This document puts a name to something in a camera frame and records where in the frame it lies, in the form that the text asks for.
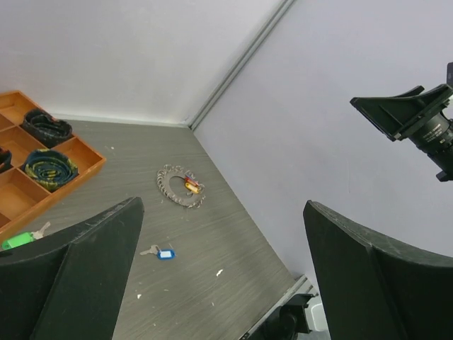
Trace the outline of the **key with yellow tag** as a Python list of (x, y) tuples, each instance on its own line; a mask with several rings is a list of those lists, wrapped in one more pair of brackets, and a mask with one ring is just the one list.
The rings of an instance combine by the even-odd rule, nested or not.
[(200, 193), (200, 187), (193, 185), (189, 182), (185, 182), (185, 187), (193, 194), (199, 194)]

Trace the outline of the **aluminium corner post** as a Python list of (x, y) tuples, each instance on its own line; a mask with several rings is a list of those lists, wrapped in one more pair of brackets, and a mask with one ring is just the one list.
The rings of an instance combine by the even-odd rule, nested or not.
[(201, 124), (201, 122), (207, 117), (208, 113), (212, 110), (214, 105), (222, 97), (224, 92), (231, 86), (233, 81), (241, 73), (243, 68), (247, 65), (254, 54), (257, 53), (261, 45), (273, 32), (277, 24), (283, 19), (285, 14), (290, 10), (294, 3), (295, 0), (284, 0), (278, 2), (276, 8), (270, 12), (270, 15), (264, 20), (260, 28), (247, 42), (245, 48), (241, 51), (232, 66), (222, 77), (218, 85), (200, 106), (200, 109), (197, 111), (194, 117), (188, 121), (187, 126), (191, 131), (195, 131)]

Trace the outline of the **orange compartment tray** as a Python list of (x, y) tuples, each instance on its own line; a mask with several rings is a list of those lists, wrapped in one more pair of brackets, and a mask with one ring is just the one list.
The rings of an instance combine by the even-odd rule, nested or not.
[(22, 171), (22, 165), (32, 151), (45, 146), (20, 124), (24, 115), (38, 106), (19, 90), (1, 94), (1, 147), (12, 154), (11, 168), (1, 172), (1, 241), (21, 232), (26, 225), (93, 178), (106, 162), (104, 156), (74, 133), (55, 150), (78, 166), (79, 175), (53, 193), (32, 180)]

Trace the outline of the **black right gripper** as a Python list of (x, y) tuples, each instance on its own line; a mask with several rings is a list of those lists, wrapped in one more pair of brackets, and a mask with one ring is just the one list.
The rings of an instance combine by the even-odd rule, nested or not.
[(417, 86), (392, 97), (354, 97), (350, 104), (392, 142), (411, 141), (441, 168), (441, 182), (452, 180), (452, 119), (442, 112), (452, 87), (441, 84), (426, 91)]

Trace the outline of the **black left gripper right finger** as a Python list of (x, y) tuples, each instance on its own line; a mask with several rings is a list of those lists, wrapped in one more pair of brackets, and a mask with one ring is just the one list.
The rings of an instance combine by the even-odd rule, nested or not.
[(332, 339), (452, 338), (452, 258), (316, 201), (303, 217)]

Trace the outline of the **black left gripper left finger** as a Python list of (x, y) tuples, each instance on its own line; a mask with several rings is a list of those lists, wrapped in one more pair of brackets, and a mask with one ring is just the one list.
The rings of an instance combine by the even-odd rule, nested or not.
[(1, 338), (111, 339), (143, 219), (132, 197), (2, 251)]

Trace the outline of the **blue yellow rolled tie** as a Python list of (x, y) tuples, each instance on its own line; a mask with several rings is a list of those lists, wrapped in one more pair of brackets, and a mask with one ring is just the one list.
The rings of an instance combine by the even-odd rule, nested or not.
[(21, 166), (21, 170), (51, 193), (79, 175), (78, 166), (65, 154), (53, 149), (32, 151)]

